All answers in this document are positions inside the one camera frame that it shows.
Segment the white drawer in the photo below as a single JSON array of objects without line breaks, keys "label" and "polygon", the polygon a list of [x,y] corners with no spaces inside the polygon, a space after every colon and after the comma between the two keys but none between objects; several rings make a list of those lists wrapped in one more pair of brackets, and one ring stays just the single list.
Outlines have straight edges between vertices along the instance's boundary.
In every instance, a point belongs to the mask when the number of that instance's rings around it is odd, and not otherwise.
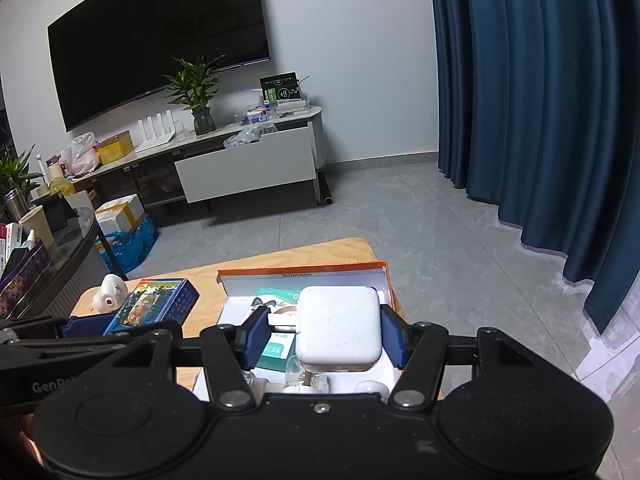
[{"label": "white drawer", "polygon": [[188,202],[316,177],[308,128],[263,135],[259,142],[179,160]]}]

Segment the white wall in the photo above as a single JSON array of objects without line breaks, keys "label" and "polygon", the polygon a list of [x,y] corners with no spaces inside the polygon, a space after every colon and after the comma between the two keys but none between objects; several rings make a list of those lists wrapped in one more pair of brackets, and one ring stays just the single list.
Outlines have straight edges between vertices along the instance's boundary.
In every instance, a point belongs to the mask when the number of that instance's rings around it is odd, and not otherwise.
[{"label": "white wall", "polygon": [[[124,105],[66,133],[47,26],[83,0],[2,0],[0,78],[18,151],[59,152],[73,136],[101,139],[168,108],[162,94]],[[303,91],[323,108],[330,160],[438,149],[438,86],[431,0],[263,0],[273,60],[223,73],[217,124],[257,101],[262,76],[309,75]],[[88,86],[92,81],[88,68]],[[190,126],[188,112],[177,119]]]}]

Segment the dark vase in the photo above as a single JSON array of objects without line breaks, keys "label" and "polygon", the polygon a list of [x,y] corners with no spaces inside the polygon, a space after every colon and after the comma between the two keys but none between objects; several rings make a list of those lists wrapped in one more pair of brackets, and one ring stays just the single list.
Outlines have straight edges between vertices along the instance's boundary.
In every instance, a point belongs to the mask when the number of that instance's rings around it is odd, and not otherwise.
[{"label": "dark vase", "polygon": [[216,129],[216,123],[213,121],[208,108],[193,112],[193,127],[196,130],[196,135],[208,134]]}]

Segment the wooden table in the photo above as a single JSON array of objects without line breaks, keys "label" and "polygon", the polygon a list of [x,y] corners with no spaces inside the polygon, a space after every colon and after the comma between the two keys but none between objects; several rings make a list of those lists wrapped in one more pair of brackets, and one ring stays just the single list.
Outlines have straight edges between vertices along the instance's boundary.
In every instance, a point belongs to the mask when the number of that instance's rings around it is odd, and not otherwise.
[{"label": "wooden table", "polygon": [[[289,267],[305,265],[348,264],[353,262],[370,262],[376,259],[373,250],[362,238],[344,238],[277,253],[261,254],[241,260],[222,262],[193,269],[169,272],[149,278],[187,278],[200,293],[200,299],[193,307],[189,317],[182,326],[185,337],[196,337],[207,326],[218,322],[222,308],[226,301],[226,294],[221,284],[216,282],[219,269],[250,269],[252,267]],[[129,290],[138,284],[140,280],[127,282]],[[86,291],[78,300],[72,316],[88,316],[96,314],[92,310],[91,303],[96,288]],[[400,306],[394,298],[396,308]],[[178,383],[185,388],[192,389],[199,368],[178,368]]]}]

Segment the beige cup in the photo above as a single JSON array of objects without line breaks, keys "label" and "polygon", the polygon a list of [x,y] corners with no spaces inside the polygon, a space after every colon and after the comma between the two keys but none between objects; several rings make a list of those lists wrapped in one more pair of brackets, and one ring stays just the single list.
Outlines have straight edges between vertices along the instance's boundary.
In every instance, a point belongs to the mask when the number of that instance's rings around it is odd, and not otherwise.
[{"label": "beige cup", "polygon": [[42,240],[44,246],[49,249],[54,244],[53,235],[49,224],[47,223],[47,217],[44,214],[44,209],[41,205],[29,211],[25,216],[20,218],[18,222],[22,226],[22,230],[25,233],[29,233],[31,229],[36,231],[36,238]]}]

